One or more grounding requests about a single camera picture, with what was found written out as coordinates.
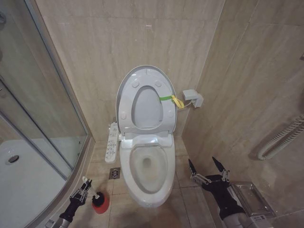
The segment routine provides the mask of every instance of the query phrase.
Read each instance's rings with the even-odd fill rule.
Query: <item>robotic claw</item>
[[[224,221],[227,228],[273,228],[265,216],[247,217],[244,209],[238,205],[237,201],[228,191],[230,182],[224,166],[212,157],[220,174],[203,176],[196,172],[194,165],[189,159],[190,178],[200,185],[204,190],[212,193],[219,207],[219,216]]]
[[[87,179],[81,186],[70,196],[70,204],[65,212],[63,212],[52,228],[67,228],[73,221],[76,210],[79,206],[86,203],[88,190],[91,188],[92,180]]]

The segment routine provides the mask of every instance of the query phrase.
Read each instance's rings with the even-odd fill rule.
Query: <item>yellow strap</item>
[[[175,104],[178,108],[184,108],[185,107],[184,103],[181,100],[177,99],[174,95],[172,95],[172,100],[175,102]]]

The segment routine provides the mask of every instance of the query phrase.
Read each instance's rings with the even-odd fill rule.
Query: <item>bidet control panel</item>
[[[118,125],[117,123],[111,123],[108,145],[106,147],[104,160],[106,163],[114,163],[116,159],[116,152],[118,146]]]

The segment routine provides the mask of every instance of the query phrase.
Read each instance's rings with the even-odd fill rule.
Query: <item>floor drain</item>
[[[119,179],[119,177],[120,177],[120,167],[111,168],[109,173],[109,180]]]
[[[9,159],[9,163],[14,163],[19,159],[19,155],[14,155]]]

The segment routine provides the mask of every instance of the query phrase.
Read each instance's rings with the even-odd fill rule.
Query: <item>white toilet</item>
[[[123,79],[116,98],[121,133],[119,147],[124,180],[143,207],[158,207],[171,193],[175,174],[177,108],[168,77],[154,66],[138,66]]]

